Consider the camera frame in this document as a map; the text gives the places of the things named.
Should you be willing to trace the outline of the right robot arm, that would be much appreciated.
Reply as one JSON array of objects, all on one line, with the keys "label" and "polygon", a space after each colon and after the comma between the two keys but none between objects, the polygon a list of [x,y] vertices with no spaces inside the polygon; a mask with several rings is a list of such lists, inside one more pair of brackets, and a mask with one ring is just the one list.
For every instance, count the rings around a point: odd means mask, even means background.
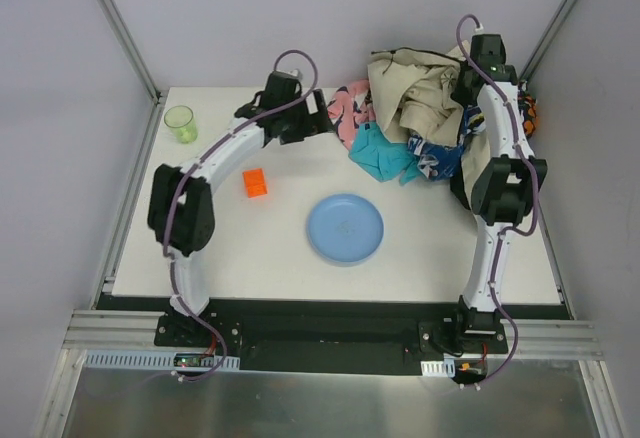
[{"label": "right robot arm", "polygon": [[525,135],[517,76],[506,63],[501,36],[476,34],[463,53],[452,98],[479,108],[489,157],[469,188],[478,231],[470,277],[449,332],[457,356],[482,350],[504,334],[500,299],[509,248],[515,236],[535,231],[547,173],[546,161],[535,157]]}]

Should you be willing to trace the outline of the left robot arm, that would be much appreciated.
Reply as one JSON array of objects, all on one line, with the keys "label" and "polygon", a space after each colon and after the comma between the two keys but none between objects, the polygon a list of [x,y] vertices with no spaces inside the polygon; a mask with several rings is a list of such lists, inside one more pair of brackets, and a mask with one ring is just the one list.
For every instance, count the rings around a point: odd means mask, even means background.
[{"label": "left robot arm", "polygon": [[323,91],[305,91],[297,74],[273,71],[265,87],[234,112],[218,141],[180,166],[162,164],[155,170],[147,225],[168,260],[170,305],[202,325],[214,342],[220,343],[222,335],[202,317],[209,297],[197,258],[215,230],[215,192],[271,141],[297,143],[331,130]]}]

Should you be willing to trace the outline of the teal cloth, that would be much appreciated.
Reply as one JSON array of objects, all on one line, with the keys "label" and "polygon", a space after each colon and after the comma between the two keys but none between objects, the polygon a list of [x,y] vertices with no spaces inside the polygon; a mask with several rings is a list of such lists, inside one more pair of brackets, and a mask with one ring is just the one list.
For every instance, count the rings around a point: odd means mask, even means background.
[{"label": "teal cloth", "polygon": [[381,183],[397,179],[403,186],[421,176],[407,145],[390,142],[375,122],[359,127],[349,158]]}]

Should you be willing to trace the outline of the blue patterned cloth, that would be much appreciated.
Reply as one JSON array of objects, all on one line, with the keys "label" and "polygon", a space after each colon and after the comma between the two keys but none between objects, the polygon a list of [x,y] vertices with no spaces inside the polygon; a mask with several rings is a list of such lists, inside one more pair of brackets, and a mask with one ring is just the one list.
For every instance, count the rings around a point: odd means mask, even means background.
[{"label": "blue patterned cloth", "polygon": [[409,135],[408,150],[416,157],[417,169],[429,181],[452,178],[460,169],[463,153],[486,128],[484,115],[478,106],[467,107],[452,124],[453,144],[436,144],[414,131]]}]

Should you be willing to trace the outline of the beige zippered cloth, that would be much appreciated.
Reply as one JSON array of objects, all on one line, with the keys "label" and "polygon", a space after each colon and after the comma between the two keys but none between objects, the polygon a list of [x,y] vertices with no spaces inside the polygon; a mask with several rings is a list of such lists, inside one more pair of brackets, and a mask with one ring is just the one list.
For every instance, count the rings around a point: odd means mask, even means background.
[{"label": "beige zippered cloth", "polygon": [[[451,99],[462,63],[458,50],[441,54],[402,47],[371,54],[367,73],[376,123],[390,142],[405,143],[408,148],[409,135],[414,131],[436,144],[453,144],[452,122],[467,108]],[[442,181],[449,183],[451,192],[468,209],[463,156],[460,169]]]}]

